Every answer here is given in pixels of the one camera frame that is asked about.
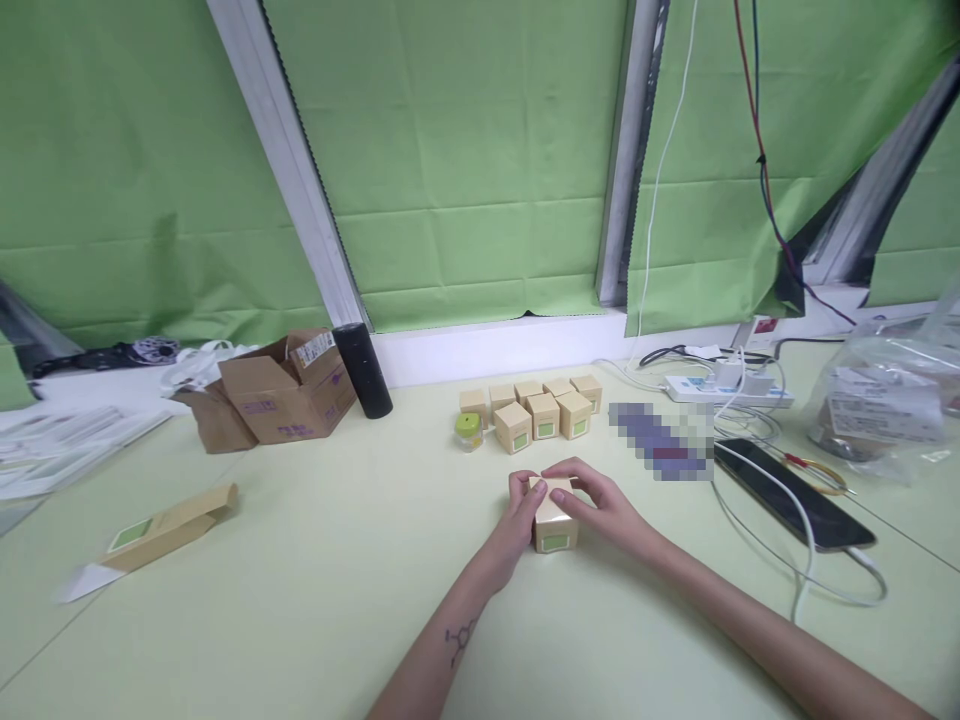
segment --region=cardboard box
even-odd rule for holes
[[[560,406],[560,432],[567,440],[573,440],[590,432],[590,416],[593,405],[578,392],[567,393],[557,398]]]
[[[97,562],[73,574],[57,600],[73,602],[193,542],[237,507],[237,495],[235,484],[221,485],[123,528]]]
[[[483,397],[483,390],[464,390],[460,393],[460,412],[475,412],[480,416],[483,429],[490,425],[487,415],[487,400]]]
[[[97,564],[130,573],[193,542],[237,506],[236,484],[221,485],[118,532]]]
[[[326,328],[293,330],[220,363],[227,397],[260,442],[328,437],[357,395]]]
[[[503,449],[513,455],[530,445],[533,424],[530,413],[520,403],[510,403],[493,414],[497,440]]]
[[[257,436],[230,402],[222,380],[202,390],[178,390],[170,399],[193,411],[200,442],[211,455],[249,450],[257,445]]]
[[[531,395],[542,395],[543,394],[543,385],[541,385],[536,380],[526,380],[522,383],[517,383],[513,386],[514,394],[516,395],[517,402],[522,406],[526,407],[527,398]]]
[[[593,375],[570,378],[570,383],[577,389],[578,393],[590,401],[593,405],[594,415],[600,412],[600,404],[603,402],[603,385]]]
[[[517,399],[513,385],[493,385],[490,388],[490,416]]]
[[[576,389],[566,378],[554,378],[543,384],[543,391],[550,393],[554,397],[560,397],[561,395],[566,395],[568,392],[576,392]]]
[[[553,395],[531,395],[527,409],[533,416],[533,439],[546,440],[560,434],[560,406]]]
[[[540,478],[536,477],[530,478],[530,487],[539,480]],[[570,478],[543,478],[543,481],[547,483],[547,496],[537,508],[537,516],[533,522],[533,549],[541,554],[573,550],[580,535],[580,523],[550,499],[550,493],[555,488],[573,492]]]

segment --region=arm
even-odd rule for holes
[[[467,643],[487,602],[510,581],[530,544],[546,491],[536,473],[510,475],[510,502],[493,533],[467,564],[380,693],[368,720],[439,718]]]
[[[616,483],[578,458],[544,477],[570,477],[596,507],[562,490],[550,497],[571,517],[647,565],[752,657],[814,717],[929,717],[920,707],[801,628],[728,583],[660,535]]]

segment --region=phone screen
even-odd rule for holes
[[[803,520],[793,500],[770,479],[747,465],[747,463],[724,452],[724,446],[762,467],[782,482],[797,496],[813,528],[816,546],[822,550],[839,550],[845,547],[866,547],[877,539],[872,532],[858,523],[826,497],[783,466],[776,458],[749,440],[723,440],[716,443],[716,459],[727,468],[761,504],[778,517],[793,534],[806,543],[807,534]]]

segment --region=finger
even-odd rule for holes
[[[575,477],[576,484],[571,481],[571,485],[578,490],[584,490],[597,505],[600,504],[604,489],[613,484],[613,480],[597,472],[578,457],[561,460],[556,465],[548,467],[541,475],[543,477]]]
[[[583,490],[587,495],[590,496],[590,499],[593,500],[594,505],[597,507],[603,507],[603,489],[599,486],[591,486],[580,478],[570,478],[570,487],[572,487],[574,490]]]
[[[590,507],[576,495],[568,493],[566,490],[554,488],[553,492],[550,493],[550,499],[574,520],[582,520],[588,525],[596,525],[600,520],[601,513],[597,508]]]
[[[517,508],[520,507],[520,502],[523,500],[523,496],[527,494],[527,490],[530,489],[530,478],[537,477],[537,474],[532,470],[518,470],[517,472],[510,473],[510,478],[508,483],[510,485],[510,512],[516,512]]]
[[[537,484],[530,488],[530,492],[524,496],[520,507],[517,508],[517,517],[520,518],[520,521],[525,527],[529,528],[529,526],[533,524],[533,520],[537,515],[537,508],[540,507],[546,497],[547,483],[543,480],[538,480]]]

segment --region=green curtain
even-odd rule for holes
[[[5,0],[0,276],[85,346],[326,324],[202,0]]]
[[[265,0],[375,328],[599,312],[625,0]]]
[[[750,3],[741,2],[753,57]],[[744,322],[771,302],[779,247],[731,2],[702,1],[686,97],[657,199],[643,333]],[[654,178],[677,101],[693,0],[672,0],[629,268],[636,335]],[[777,220],[790,238],[865,162],[956,51],[954,3],[759,3],[760,121]]]
[[[868,305],[936,300],[960,270],[960,104],[920,162],[877,251]]]

